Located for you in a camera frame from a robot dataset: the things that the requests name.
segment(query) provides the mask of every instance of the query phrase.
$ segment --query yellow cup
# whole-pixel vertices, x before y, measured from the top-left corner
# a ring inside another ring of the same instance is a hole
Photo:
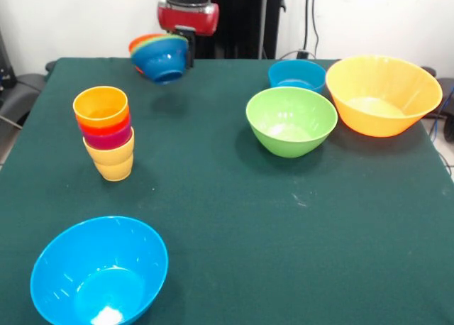
[[[129,114],[126,93],[110,86],[98,86],[80,93],[72,108],[77,121],[90,128],[109,128]]]
[[[98,150],[87,144],[85,148],[92,158],[99,173],[108,181],[121,181],[130,175],[133,169],[134,129],[131,128],[131,139],[122,146],[112,150]]]

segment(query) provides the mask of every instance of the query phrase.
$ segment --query orange cup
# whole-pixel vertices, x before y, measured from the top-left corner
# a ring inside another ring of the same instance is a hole
[[[88,133],[93,136],[105,136],[111,135],[112,133],[119,132],[121,129],[125,128],[129,123],[131,123],[131,115],[128,114],[124,120],[120,123],[107,128],[92,128],[90,126],[85,126],[84,124],[79,123],[80,130],[83,133]]]
[[[129,115],[128,97],[125,92],[110,86],[86,89],[72,104],[80,126],[111,128]]]

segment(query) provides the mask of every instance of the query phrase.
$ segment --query bowl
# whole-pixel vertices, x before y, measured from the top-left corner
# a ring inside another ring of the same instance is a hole
[[[344,123],[374,137],[400,134],[434,110],[443,96],[427,71],[378,55],[335,63],[326,74],[326,85]]]
[[[72,104],[79,124],[92,128],[108,128],[129,115],[125,92],[110,86],[98,86],[81,92]]]
[[[164,34],[164,35],[155,36],[153,38],[148,38],[148,39],[142,40],[139,43],[137,43],[130,52],[131,53],[137,52],[142,47],[149,45],[151,43],[155,43],[159,40],[175,39],[175,38],[181,38],[181,37],[179,35],[175,35],[175,34]]]
[[[131,59],[146,77],[157,84],[168,84],[183,75],[187,51],[187,39],[175,35],[139,48],[131,53]]]
[[[40,254],[31,298],[51,324],[131,324],[156,298],[167,267],[165,244],[149,225],[122,216],[90,219]]]
[[[82,131],[84,139],[88,145],[98,150],[111,150],[122,146],[129,141],[133,134],[131,124],[127,124],[120,131],[109,135],[96,136]]]
[[[82,133],[89,133],[90,135],[94,136],[105,136],[105,135],[110,135],[115,132],[119,132],[123,128],[125,128],[127,125],[131,124],[131,115],[128,114],[124,120],[119,122],[118,124],[115,124],[113,126],[109,126],[107,128],[92,128],[90,126],[85,126],[84,124],[78,123],[80,131]]]
[[[271,87],[300,87],[321,93],[325,86],[325,69],[308,60],[283,60],[268,71]]]
[[[150,39],[160,37],[160,36],[166,36],[166,34],[162,34],[162,33],[146,34],[146,35],[139,36],[138,38],[135,38],[134,40],[131,41],[131,43],[128,46],[129,52],[131,53],[134,50],[134,48],[137,45],[139,45],[140,43],[142,43],[143,41],[150,40]]]
[[[275,87],[256,94],[246,116],[257,139],[275,155],[295,158],[323,143],[338,121],[332,103],[298,87]]]

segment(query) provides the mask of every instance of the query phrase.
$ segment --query small blue bowl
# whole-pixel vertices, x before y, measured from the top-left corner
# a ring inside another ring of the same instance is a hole
[[[325,86],[325,69],[308,60],[283,60],[270,67],[271,87],[300,87],[321,93]]]
[[[147,224],[91,219],[44,249],[31,274],[31,298],[54,325],[131,324],[156,298],[168,262],[164,242]]]
[[[175,35],[138,48],[131,59],[146,77],[157,84],[168,84],[184,74],[188,48],[187,39]]]

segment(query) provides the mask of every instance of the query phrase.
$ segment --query table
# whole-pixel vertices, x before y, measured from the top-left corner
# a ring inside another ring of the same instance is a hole
[[[29,278],[57,234],[126,215],[170,255],[139,324],[452,324],[454,186],[422,126],[379,139],[339,121],[312,153],[277,158],[245,119],[270,65],[198,60],[158,87],[127,59],[60,60],[0,172],[2,323],[43,324]],[[96,85],[129,97],[122,182],[100,177],[72,113]]]

